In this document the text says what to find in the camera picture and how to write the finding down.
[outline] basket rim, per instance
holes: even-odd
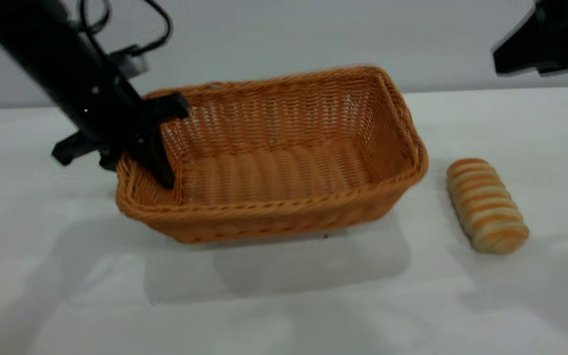
[[[329,70],[308,72],[303,74],[294,74],[288,76],[280,76],[275,79],[255,80],[255,81],[230,81],[227,83],[205,83],[203,85],[194,85],[191,87],[180,87],[174,89],[156,90],[146,95],[146,98],[166,95],[168,92],[180,90],[181,92],[203,92],[205,94],[214,94],[216,92],[229,92],[229,90],[251,90],[255,87],[273,86],[281,81],[286,83],[304,83],[313,81],[316,76],[355,76],[361,77],[361,69],[369,70],[367,75],[374,76],[381,81],[381,87],[385,94],[390,108],[394,111],[393,117],[402,119],[404,128],[401,129],[399,135],[404,139],[410,149],[408,149],[410,160],[409,170],[401,175],[394,176],[390,179],[377,182],[375,184],[366,184],[356,188],[347,189],[339,193],[325,196],[315,196],[313,198],[300,198],[294,200],[272,200],[266,202],[245,202],[242,204],[218,204],[218,205],[144,205],[140,204],[133,197],[135,193],[135,181],[133,172],[137,163],[124,153],[117,165],[118,184],[116,200],[117,205],[126,216],[143,221],[179,221],[179,220],[207,220],[213,215],[221,218],[221,214],[225,217],[233,218],[234,216],[247,216],[248,210],[252,210],[251,215],[254,217],[278,216],[282,208],[293,207],[300,212],[312,213],[325,211],[326,208],[335,208],[349,204],[353,200],[373,198],[379,193],[398,193],[404,192],[413,184],[421,180],[428,169],[428,155],[424,143],[420,139],[411,113],[408,110],[397,112],[395,103],[399,103],[402,107],[406,107],[401,93],[397,90],[396,85],[390,79],[385,70],[380,67],[371,65],[358,65],[349,67],[338,67]]]

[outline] cable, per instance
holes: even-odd
[[[98,56],[100,57],[100,59],[102,60],[102,62],[105,65],[108,65],[108,58],[106,53],[104,53],[104,50],[102,50],[102,47],[100,47],[100,44],[98,43],[98,41],[95,40],[95,37],[93,36],[92,33],[92,29],[89,27],[89,24],[87,22],[87,18],[86,18],[86,0],[79,0],[78,2],[78,17],[80,20],[80,30],[82,32],[85,32],[89,43],[91,43],[91,45],[93,46],[93,49],[95,49],[95,51],[97,52]]]
[[[108,0],[102,0],[102,2],[104,3],[104,14],[102,14],[101,19],[99,19],[89,28],[90,33],[93,35],[102,31],[107,25],[108,20],[111,18],[111,4],[108,2]]]
[[[166,30],[164,35],[161,36],[159,39],[145,45],[142,48],[136,49],[133,52],[133,56],[140,56],[145,52],[149,52],[153,49],[161,47],[162,45],[167,43],[169,38],[172,36],[172,19],[170,18],[168,13],[162,7],[160,7],[159,4],[157,4],[154,0],[144,0],[144,2],[146,2],[146,4],[148,4],[150,7],[153,7],[153,9],[155,9],[155,11],[157,11],[157,13],[160,14],[160,16],[162,16],[162,18],[164,18]]]

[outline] white table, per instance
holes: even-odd
[[[383,220],[204,247],[120,215],[55,108],[0,110],[0,354],[568,355],[568,88],[406,95],[430,169]],[[474,252],[445,170],[482,157],[532,231]]]

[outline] bread roll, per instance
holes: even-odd
[[[525,243],[530,230],[487,161],[458,160],[446,176],[460,223],[476,251],[508,254]]]

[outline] wicker basket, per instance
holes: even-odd
[[[183,243],[346,227],[385,215],[426,173],[404,100],[377,67],[181,92],[191,115],[162,126],[173,190],[124,155],[117,205]]]

